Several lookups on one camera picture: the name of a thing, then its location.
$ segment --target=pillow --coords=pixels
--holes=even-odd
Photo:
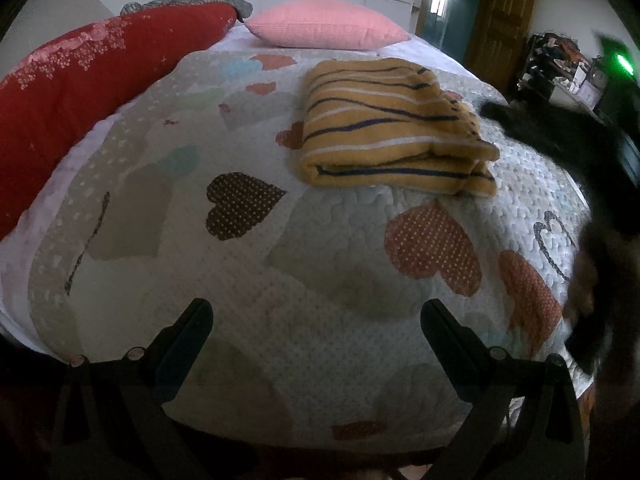
[[[276,46],[376,50],[406,41],[406,31],[375,10],[342,0],[291,0],[245,22]]]
[[[0,82],[0,240],[100,120],[236,22],[225,3],[159,7],[73,30]]]

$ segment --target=striped towel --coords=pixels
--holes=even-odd
[[[401,59],[323,61],[307,75],[302,179],[317,186],[389,184],[453,194],[496,192],[478,118]]]

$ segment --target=bed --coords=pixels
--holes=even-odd
[[[420,331],[430,298],[487,345],[519,358],[559,352],[579,396],[591,378],[564,349],[561,305],[588,208],[561,168],[482,120],[501,152],[493,198],[295,177],[305,73],[377,57],[433,70],[473,110],[504,102],[415,36],[376,52],[277,49],[239,25],[63,159],[0,242],[4,328],[63,359],[110,360],[206,298],[214,329],[165,412],[256,444],[445,445],[469,406]],[[228,224],[222,212],[240,213]],[[402,262],[408,237],[439,251],[418,277]]]

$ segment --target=door panel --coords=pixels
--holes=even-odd
[[[536,0],[480,0],[465,66],[506,93],[529,34]]]

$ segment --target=pink pillow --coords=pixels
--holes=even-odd
[[[409,39],[386,16],[342,0],[290,0],[245,25],[268,43],[294,48],[376,50]]]

